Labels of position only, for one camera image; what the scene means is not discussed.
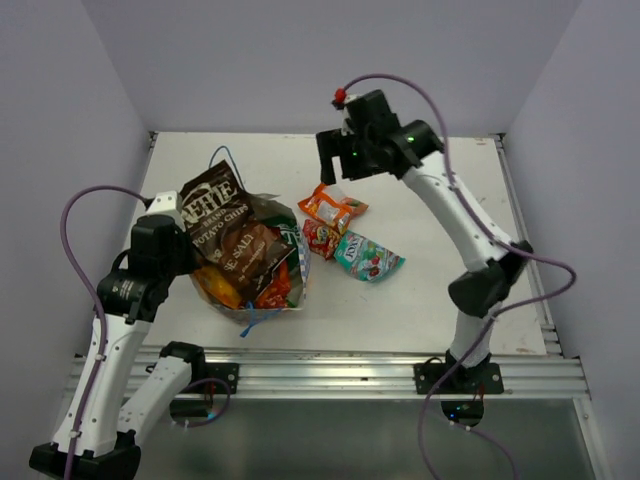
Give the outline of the orange silver snack packet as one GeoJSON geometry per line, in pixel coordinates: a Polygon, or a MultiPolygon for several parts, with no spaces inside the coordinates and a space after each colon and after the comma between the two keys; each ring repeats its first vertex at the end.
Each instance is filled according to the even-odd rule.
{"type": "Polygon", "coordinates": [[[351,221],[363,215],[369,205],[349,197],[337,185],[320,183],[312,194],[297,203],[300,210],[343,235],[351,221]]]}

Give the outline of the yellow orange snack bag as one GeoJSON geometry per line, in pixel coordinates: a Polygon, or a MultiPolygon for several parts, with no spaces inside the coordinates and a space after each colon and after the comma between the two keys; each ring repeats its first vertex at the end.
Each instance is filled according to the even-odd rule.
{"type": "Polygon", "coordinates": [[[213,265],[205,265],[194,272],[195,279],[204,292],[230,309],[239,309],[242,297],[213,265]]]}

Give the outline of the brown Kettle sea salt bag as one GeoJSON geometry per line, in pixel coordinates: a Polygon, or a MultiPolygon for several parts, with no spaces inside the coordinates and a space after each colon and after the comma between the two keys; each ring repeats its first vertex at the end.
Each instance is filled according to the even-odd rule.
{"type": "Polygon", "coordinates": [[[183,222],[203,258],[199,272],[219,272],[238,298],[236,308],[255,301],[293,246],[257,219],[250,194],[226,161],[187,182],[180,195],[183,222]]]}

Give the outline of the small red snack packet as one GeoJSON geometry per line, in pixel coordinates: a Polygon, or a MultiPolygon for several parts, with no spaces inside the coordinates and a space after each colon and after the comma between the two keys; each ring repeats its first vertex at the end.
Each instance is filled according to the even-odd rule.
{"type": "Polygon", "coordinates": [[[309,249],[325,260],[330,260],[334,257],[334,253],[342,238],[335,229],[314,219],[305,220],[303,235],[309,249]]]}

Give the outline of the white patterned paper bag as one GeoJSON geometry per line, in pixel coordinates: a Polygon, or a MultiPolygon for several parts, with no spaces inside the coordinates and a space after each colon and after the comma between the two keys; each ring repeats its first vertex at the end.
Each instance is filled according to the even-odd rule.
{"type": "Polygon", "coordinates": [[[283,311],[303,307],[310,250],[291,208],[247,191],[231,150],[184,184],[182,218],[196,251],[190,274],[201,298],[243,326],[243,337],[283,311]]]}

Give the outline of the teal Foxy candy bag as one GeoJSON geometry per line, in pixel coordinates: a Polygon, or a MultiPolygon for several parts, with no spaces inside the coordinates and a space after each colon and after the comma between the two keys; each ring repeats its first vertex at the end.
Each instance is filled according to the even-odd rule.
{"type": "Polygon", "coordinates": [[[405,262],[404,257],[351,230],[343,235],[334,259],[351,277],[363,282],[385,279],[405,262]]]}

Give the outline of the red Doritos chips bag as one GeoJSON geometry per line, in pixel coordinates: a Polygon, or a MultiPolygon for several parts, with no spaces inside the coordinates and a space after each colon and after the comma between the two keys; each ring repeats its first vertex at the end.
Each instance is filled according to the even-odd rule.
{"type": "Polygon", "coordinates": [[[257,309],[279,309],[289,306],[288,295],[291,292],[289,268],[281,263],[274,272],[273,279],[267,288],[252,303],[257,309]]]}

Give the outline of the dark green Kettle chips bag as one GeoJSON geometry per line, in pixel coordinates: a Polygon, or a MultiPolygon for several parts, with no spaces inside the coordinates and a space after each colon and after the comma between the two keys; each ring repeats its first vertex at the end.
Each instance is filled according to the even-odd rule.
{"type": "Polygon", "coordinates": [[[266,218],[262,223],[277,233],[284,242],[293,247],[298,246],[299,229],[298,223],[294,218],[285,215],[275,215],[266,218]]]}

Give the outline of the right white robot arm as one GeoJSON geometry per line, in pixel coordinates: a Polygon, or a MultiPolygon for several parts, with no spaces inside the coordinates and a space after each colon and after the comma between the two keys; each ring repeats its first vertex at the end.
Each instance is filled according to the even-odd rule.
{"type": "Polygon", "coordinates": [[[396,177],[428,207],[463,261],[465,272],[448,286],[458,314],[445,379],[454,391],[468,392],[490,359],[490,319],[527,264],[518,253],[533,249],[493,225],[477,201],[462,203],[459,197],[468,190],[446,167],[444,144],[425,121],[401,124],[381,90],[358,96],[339,89],[332,104],[343,120],[316,136],[322,183],[396,177]]]}

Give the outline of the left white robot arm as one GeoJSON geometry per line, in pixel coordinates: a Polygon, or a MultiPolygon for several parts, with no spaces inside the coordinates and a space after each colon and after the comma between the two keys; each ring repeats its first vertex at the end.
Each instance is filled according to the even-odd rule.
{"type": "Polygon", "coordinates": [[[173,280],[195,265],[191,243],[166,214],[140,217],[97,295],[100,314],[69,410],[54,438],[33,448],[30,468],[53,479],[132,479],[147,434],[182,390],[208,379],[201,347],[172,341],[131,397],[125,390],[138,351],[173,280]]]}

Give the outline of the left black base bracket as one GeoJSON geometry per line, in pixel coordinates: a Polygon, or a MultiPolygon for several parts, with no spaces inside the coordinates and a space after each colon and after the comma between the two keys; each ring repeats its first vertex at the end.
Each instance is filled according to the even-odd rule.
{"type": "Polygon", "coordinates": [[[240,367],[237,363],[217,362],[196,366],[187,386],[181,394],[194,393],[213,396],[215,394],[234,395],[240,378],[240,367]]]}

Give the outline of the black base bracket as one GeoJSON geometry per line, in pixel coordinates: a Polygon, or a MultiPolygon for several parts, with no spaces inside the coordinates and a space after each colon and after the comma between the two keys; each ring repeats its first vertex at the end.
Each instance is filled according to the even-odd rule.
{"type": "MultiPolygon", "coordinates": [[[[439,357],[431,357],[423,363],[414,364],[416,392],[426,395],[454,363],[455,360],[447,356],[444,360],[439,357]]],[[[504,392],[500,366],[489,360],[484,360],[471,368],[458,367],[435,391],[438,395],[499,395],[504,392]]]]}
{"type": "Polygon", "coordinates": [[[215,394],[234,395],[240,378],[240,367],[237,363],[217,362],[196,366],[187,386],[181,394],[194,393],[213,396],[215,394]]]}

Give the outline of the aluminium mounting rail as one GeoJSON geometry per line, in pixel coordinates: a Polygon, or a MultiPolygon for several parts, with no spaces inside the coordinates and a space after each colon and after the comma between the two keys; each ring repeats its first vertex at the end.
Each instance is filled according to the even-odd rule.
{"type": "MultiPolygon", "coordinates": [[[[413,365],[433,355],[209,348],[207,363],[240,367],[239,399],[418,400],[413,365]]],[[[493,357],[505,392],[440,395],[441,399],[585,399],[590,390],[582,364],[560,356],[493,357]]]]}

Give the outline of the right black base bracket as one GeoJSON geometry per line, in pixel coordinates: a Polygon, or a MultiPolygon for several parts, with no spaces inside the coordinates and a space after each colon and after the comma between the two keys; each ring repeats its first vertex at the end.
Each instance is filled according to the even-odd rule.
{"type": "MultiPolygon", "coordinates": [[[[416,392],[426,395],[454,363],[455,360],[447,356],[444,360],[439,357],[431,357],[423,363],[414,364],[416,392]]],[[[471,368],[458,367],[435,391],[438,395],[499,395],[504,392],[500,366],[489,360],[484,360],[471,368]]]]}

